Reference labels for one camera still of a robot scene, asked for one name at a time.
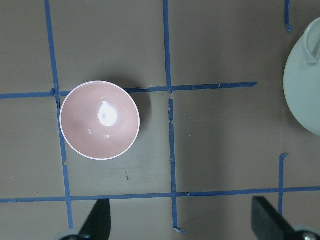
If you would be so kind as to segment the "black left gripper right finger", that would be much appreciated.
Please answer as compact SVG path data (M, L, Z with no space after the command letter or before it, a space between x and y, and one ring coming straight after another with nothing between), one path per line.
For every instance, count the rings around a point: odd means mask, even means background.
M252 198L251 228L258 240L300 239L300 233L262 196Z

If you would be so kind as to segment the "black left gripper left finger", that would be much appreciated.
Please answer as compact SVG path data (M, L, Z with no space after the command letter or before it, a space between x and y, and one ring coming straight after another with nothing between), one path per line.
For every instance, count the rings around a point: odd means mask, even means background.
M111 235L111 206L109 199L99 199L79 231L81 240L108 240Z

